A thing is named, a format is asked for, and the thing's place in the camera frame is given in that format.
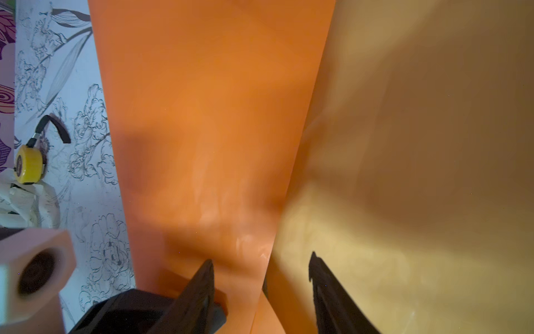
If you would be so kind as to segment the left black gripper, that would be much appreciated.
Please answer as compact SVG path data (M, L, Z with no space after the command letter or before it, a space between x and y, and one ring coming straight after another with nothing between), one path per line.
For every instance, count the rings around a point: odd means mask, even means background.
M148 333L175 299L131 289L91 306L71 333ZM214 303L209 333L216 333L226 323L221 306Z

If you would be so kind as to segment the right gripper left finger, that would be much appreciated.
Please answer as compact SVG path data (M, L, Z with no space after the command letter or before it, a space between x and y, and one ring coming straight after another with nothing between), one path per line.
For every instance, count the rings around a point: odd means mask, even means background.
M148 333L209 333L214 296L214 265L206 260Z

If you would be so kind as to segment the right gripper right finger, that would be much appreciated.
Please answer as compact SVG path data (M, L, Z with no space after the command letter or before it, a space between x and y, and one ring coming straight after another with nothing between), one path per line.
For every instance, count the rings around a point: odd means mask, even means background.
M316 253L311 254L309 280L319 333L379 334L330 268Z

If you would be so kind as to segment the orange wrapping paper sheet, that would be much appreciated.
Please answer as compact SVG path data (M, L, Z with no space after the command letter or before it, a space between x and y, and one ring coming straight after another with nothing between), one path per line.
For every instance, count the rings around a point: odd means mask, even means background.
M224 333L533 332L532 1L91 1L139 289Z

